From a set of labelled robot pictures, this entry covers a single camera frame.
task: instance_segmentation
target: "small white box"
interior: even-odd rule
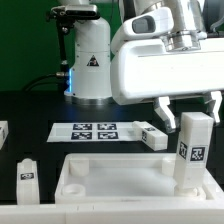
[[[9,133],[8,122],[0,121],[0,149],[2,148],[4,144],[8,133]]]
[[[142,140],[154,151],[167,149],[168,136],[147,122],[133,122],[138,140]]]

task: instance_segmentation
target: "cable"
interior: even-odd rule
[[[113,14],[114,14],[114,0],[111,0],[111,14],[110,14],[110,20],[109,20],[109,24],[111,25],[112,19],[113,19]]]
[[[33,84],[35,84],[38,81],[41,81],[43,79],[48,79],[48,78],[52,78],[52,77],[56,77],[55,74],[48,74],[48,75],[44,75],[44,76],[40,76],[32,81],[30,81],[29,83],[27,83],[23,88],[22,91],[26,91],[30,86],[32,86]]]
[[[219,28],[224,23],[224,16],[217,22],[213,23],[210,27],[212,32],[217,32],[216,29]]]
[[[60,84],[59,82],[40,82],[40,83],[36,83],[33,84],[32,86],[30,86],[26,91],[31,91],[34,87],[36,86],[41,86],[41,85],[52,85],[52,84]]]

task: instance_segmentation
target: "green background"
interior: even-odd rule
[[[45,20],[56,0],[0,0],[0,91],[21,90],[29,81],[60,70],[55,21]],[[112,4],[98,4],[101,16],[110,21]],[[114,4],[111,37],[120,26]],[[65,37],[69,65],[74,64],[74,34]],[[39,89],[54,89],[52,86]]]

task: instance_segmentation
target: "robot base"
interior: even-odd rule
[[[68,94],[65,94],[65,101],[80,105],[97,105],[97,106],[114,103],[112,97],[102,99],[85,99],[85,98],[78,98]]]

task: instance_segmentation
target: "white robot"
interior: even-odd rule
[[[98,2],[111,1],[61,0],[65,6],[52,10],[97,14],[97,8],[89,3]],[[76,20],[75,64],[69,72],[66,98],[82,104],[105,104],[111,96],[121,105],[154,102],[167,132],[173,132],[177,125],[168,108],[170,99],[202,96],[219,123],[224,39],[207,39],[202,18],[204,3],[119,1],[122,26],[111,44],[110,27],[103,18]],[[222,22],[223,18],[211,29],[214,31]],[[115,54],[111,63],[110,48]]]

